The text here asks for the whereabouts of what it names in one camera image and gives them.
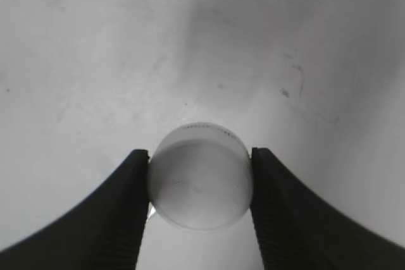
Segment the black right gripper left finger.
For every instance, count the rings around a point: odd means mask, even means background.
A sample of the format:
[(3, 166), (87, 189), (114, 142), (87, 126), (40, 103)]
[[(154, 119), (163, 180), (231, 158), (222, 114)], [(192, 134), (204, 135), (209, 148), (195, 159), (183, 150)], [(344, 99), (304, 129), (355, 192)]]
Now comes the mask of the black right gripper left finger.
[(135, 269), (147, 221), (146, 150), (133, 150), (81, 203), (1, 251), (1, 269)]

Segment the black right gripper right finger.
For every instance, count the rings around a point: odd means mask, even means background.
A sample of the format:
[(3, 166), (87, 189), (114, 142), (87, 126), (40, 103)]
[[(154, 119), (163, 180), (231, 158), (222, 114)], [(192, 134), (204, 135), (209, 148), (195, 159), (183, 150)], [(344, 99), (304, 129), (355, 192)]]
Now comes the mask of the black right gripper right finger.
[(404, 247), (327, 204), (267, 148), (251, 154), (250, 206), (265, 269), (404, 269)]

